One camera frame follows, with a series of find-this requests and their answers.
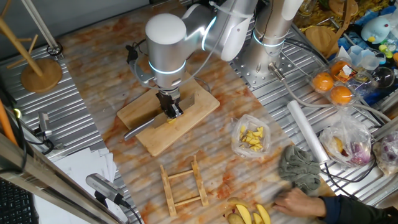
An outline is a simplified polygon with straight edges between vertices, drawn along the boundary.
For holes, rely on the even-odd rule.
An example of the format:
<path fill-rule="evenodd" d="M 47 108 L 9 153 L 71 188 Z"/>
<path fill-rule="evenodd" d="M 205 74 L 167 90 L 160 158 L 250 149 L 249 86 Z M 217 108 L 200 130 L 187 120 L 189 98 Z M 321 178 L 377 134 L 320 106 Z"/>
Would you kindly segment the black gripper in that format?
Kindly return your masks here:
<path fill-rule="evenodd" d="M 183 114 L 183 110 L 180 108 L 180 92 L 179 91 L 161 91 L 159 90 L 156 94 L 160 102 L 160 107 L 167 115 L 168 118 L 175 119 Z"/>

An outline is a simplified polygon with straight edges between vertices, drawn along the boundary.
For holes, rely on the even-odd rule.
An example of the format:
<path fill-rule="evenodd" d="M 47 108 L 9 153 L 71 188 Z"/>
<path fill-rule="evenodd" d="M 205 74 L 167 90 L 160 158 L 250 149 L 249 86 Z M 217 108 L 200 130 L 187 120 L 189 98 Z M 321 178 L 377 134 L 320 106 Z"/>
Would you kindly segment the person bare hand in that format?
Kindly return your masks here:
<path fill-rule="evenodd" d="M 298 188 L 279 194 L 272 208 L 292 217 L 324 218 L 326 216 L 324 201 L 319 197 L 310 197 Z"/>

